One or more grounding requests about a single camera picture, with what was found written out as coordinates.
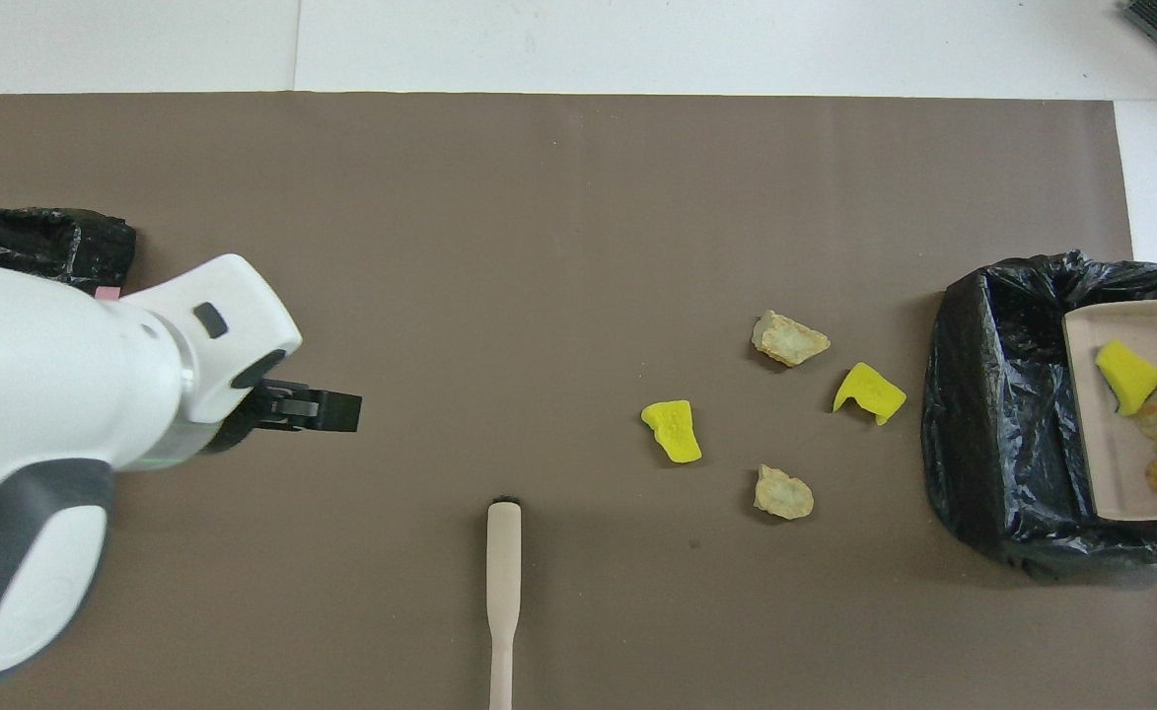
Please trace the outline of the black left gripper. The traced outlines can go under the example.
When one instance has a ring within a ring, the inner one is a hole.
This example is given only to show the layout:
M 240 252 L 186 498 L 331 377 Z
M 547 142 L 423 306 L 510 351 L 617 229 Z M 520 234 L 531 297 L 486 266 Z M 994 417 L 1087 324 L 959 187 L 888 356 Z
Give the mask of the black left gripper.
M 267 374 L 286 356 L 286 350 L 267 352 L 231 380 L 231 390 L 244 398 L 218 427 L 205 445 L 205 454 L 224 453 L 259 426 L 279 431 L 358 431 L 361 395 L 329 390 L 283 391 L 277 380 L 267 380 Z

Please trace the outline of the beige hand brush black bristles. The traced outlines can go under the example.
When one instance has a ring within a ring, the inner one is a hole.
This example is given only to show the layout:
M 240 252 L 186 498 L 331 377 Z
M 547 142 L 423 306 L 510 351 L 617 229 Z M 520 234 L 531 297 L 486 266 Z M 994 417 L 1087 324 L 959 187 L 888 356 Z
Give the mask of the beige hand brush black bristles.
M 498 496 L 486 518 L 486 616 L 491 638 L 489 710 L 513 710 L 514 642 L 521 609 L 521 505 Z

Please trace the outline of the yellow wavy sponge piece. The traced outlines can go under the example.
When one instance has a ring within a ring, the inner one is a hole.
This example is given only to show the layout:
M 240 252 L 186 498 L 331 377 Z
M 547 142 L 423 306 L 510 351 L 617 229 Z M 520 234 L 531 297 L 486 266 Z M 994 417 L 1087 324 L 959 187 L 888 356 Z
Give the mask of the yellow wavy sponge piece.
M 690 400 L 676 399 L 647 404 L 640 419 L 650 428 L 654 441 L 669 463 L 699 463 L 701 448 L 697 439 Z

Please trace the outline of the small beige rock chunk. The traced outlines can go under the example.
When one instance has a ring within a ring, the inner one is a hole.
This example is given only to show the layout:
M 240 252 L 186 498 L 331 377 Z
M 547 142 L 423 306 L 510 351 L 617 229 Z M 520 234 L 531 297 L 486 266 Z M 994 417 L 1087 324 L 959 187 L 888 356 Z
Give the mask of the small beige rock chunk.
M 753 503 L 759 511 L 786 522 L 804 520 L 815 512 L 815 498 L 804 480 L 766 463 L 759 465 Z

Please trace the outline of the large beige rock chunk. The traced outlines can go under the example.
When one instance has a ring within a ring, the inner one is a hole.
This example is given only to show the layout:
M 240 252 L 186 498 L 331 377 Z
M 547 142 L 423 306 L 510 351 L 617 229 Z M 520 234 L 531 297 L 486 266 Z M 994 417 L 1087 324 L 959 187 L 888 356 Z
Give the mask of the large beige rock chunk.
M 831 339 L 825 333 L 804 324 L 778 315 L 774 310 L 762 311 L 751 332 L 751 345 L 767 358 L 778 361 L 786 368 L 796 368 L 831 349 Z

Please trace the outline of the yellow notched sponge piece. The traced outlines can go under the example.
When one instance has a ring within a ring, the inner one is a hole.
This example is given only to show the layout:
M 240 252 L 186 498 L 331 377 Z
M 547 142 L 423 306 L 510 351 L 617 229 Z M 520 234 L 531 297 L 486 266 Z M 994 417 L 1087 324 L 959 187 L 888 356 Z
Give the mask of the yellow notched sponge piece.
M 890 417 L 902 409 L 907 394 L 902 389 L 882 376 L 865 361 L 858 361 L 840 382 L 833 397 L 831 413 L 837 413 L 843 405 L 853 401 L 858 409 L 870 413 L 876 426 L 885 426 Z

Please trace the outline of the beige plastic dustpan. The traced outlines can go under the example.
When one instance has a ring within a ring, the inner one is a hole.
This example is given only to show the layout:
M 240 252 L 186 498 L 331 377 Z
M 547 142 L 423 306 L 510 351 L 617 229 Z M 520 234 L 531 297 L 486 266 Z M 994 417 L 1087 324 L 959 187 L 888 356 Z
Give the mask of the beige plastic dustpan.
M 1086 451 L 1089 489 L 1101 520 L 1157 522 L 1157 491 L 1145 478 L 1156 459 L 1152 441 L 1118 401 L 1096 358 L 1101 346 L 1122 342 L 1157 367 L 1157 299 L 1083 306 L 1063 319 L 1079 432 Z

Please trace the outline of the yellow sponge green backing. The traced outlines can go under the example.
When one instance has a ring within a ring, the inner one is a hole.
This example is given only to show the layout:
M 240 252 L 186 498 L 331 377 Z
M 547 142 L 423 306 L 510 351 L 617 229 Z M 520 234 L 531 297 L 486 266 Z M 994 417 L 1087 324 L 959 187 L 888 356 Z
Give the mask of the yellow sponge green backing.
M 1157 390 L 1157 365 L 1141 358 L 1122 341 L 1103 345 L 1095 364 L 1115 395 L 1119 415 L 1136 414 Z

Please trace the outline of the black crumpled trash bag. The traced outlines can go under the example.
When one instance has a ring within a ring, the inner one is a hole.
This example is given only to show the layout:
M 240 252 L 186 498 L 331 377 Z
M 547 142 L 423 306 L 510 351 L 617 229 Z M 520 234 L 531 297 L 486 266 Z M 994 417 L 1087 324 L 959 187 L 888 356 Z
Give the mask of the black crumpled trash bag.
M 86 208 L 0 208 L 0 268 L 95 296 L 126 283 L 139 234 Z

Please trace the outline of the black bag lined trash bin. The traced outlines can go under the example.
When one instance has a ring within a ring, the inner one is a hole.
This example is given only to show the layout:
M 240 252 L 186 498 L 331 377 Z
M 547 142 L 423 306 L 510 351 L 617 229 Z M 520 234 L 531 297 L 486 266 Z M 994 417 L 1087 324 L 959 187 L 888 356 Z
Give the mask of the black bag lined trash bin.
M 1157 522 L 1097 515 L 1063 320 L 1157 301 L 1157 262 L 1078 250 L 1005 259 L 949 286 L 922 386 L 928 502 L 945 530 L 1034 577 L 1157 572 Z

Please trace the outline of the brown paper table mat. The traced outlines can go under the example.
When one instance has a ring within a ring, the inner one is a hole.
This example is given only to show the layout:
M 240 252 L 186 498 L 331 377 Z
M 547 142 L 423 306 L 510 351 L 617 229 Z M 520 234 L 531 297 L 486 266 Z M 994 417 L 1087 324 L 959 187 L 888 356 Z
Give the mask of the brown paper table mat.
M 518 496 L 521 710 L 1157 707 L 1157 574 L 1033 580 L 924 496 L 945 288 L 1132 256 L 1106 101 L 0 96 L 0 207 L 234 252 L 358 432 L 119 478 L 100 583 L 0 710 L 486 710 L 486 508 Z M 762 311 L 831 339 L 796 368 Z M 845 374 L 907 394 L 876 426 Z M 690 400 L 697 463 L 640 419 Z M 759 465 L 815 512 L 754 506 Z

